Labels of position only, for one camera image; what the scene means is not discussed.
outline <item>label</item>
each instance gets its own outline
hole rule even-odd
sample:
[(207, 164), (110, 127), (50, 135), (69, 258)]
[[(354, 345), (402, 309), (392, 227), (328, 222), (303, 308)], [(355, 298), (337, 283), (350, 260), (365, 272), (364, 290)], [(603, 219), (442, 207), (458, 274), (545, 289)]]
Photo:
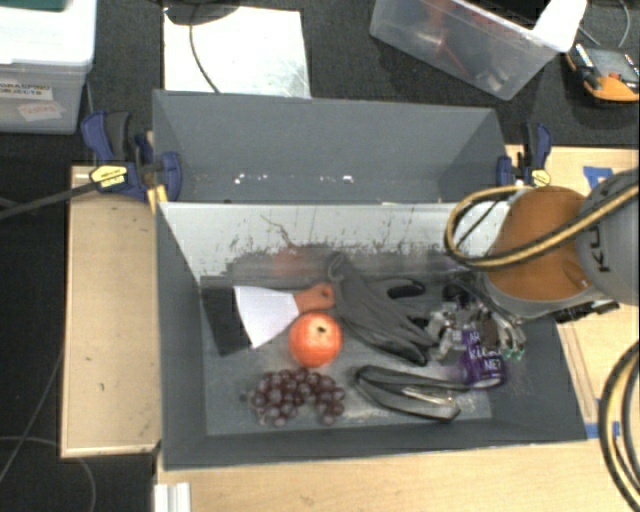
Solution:
[(18, 112), (28, 123), (62, 119), (67, 110), (56, 101), (27, 103), (18, 107)]
[(53, 100), (53, 89), (48, 85), (21, 83), (0, 78), (0, 98), (25, 100)]
[(534, 169), (531, 171), (531, 179), (536, 187), (546, 187), (551, 183), (551, 176), (544, 169)]
[(91, 181), (98, 183), (102, 190), (127, 182), (127, 168), (121, 165), (103, 165), (90, 174)]

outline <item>gray bin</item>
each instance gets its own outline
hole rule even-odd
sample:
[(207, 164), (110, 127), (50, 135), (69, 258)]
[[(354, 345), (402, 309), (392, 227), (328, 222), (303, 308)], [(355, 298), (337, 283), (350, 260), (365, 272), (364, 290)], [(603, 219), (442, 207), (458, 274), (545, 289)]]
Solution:
[(452, 202), (491, 185), (504, 144), (493, 111), (156, 92), (156, 150), (178, 151), (178, 202), (157, 216), (163, 457), (168, 470), (369, 457), (584, 439), (555, 325), (525, 327), (506, 386), (474, 392), (452, 424), (383, 411), (351, 387), (353, 368), (420, 373), (347, 336), (322, 371), (347, 388), (331, 427), (309, 412), (258, 424), (243, 395), (261, 372), (295, 367), (286, 332), (221, 358), (201, 301), (226, 280), (295, 290), (324, 277), (333, 250), (367, 278), (429, 283), (435, 307), (453, 268), (442, 251)]

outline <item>white container lid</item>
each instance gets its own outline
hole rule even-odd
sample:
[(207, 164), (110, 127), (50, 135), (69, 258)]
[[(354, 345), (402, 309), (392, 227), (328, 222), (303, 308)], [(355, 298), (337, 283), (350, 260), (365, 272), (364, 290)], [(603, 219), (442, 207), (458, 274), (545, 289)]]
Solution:
[(0, 65), (78, 67), (93, 62), (97, 0), (68, 0), (64, 11), (0, 7)]
[(587, 8), (587, 0), (551, 0), (532, 29), (475, 5), (473, 0), (454, 0), (482, 14), (484, 17), (503, 25), (526, 39), (532, 39), (556, 52), (566, 52), (573, 45), (580, 21)]

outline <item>blue clamp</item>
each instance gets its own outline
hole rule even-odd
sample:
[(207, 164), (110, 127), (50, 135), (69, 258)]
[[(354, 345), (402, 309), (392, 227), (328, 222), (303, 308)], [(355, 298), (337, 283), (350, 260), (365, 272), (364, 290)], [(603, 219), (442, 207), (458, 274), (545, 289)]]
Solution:
[(98, 110), (90, 114), (80, 123), (80, 130), (85, 145), (95, 152), (100, 165), (115, 163), (122, 171), (118, 176), (119, 183), (103, 187), (98, 181), (96, 186), (103, 193), (118, 193), (145, 202), (147, 191), (157, 181), (159, 173), (163, 173), (162, 180), (170, 201), (176, 201), (180, 195), (182, 185), (182, 167), (177, 153), (166, 152), (160, 155), (158, 162), (154, 162), (153, 149), (144, 136), (136, 136), (139, 155), (137, 164), (129, 158), (127, 125), (128, 112), (110, 112)]
[(551, 154), (551, 132), (542, 123), (523, 123), (522, 138), (524, 153), (518, 153), (517, 167), (513, 167), (511, 158), (508, 156), (498, 159), (497, 185), (513, 185), (516, 181), (533, 187), (548, 185), (550, 178), (545, 171), (545, 163)]

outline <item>plastic container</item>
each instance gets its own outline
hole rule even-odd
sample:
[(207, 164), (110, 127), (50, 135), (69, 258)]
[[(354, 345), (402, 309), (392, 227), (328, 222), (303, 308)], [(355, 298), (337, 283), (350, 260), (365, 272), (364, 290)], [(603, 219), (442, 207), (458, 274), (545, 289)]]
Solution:
[(585, 0), (551, 0), (532, 27), (463, 0), (377, 0), (370, 33), (503, 100), (571, 47)]
[(97, 0), (0, 7), (0, 131), (74, 133), (93, 64)]

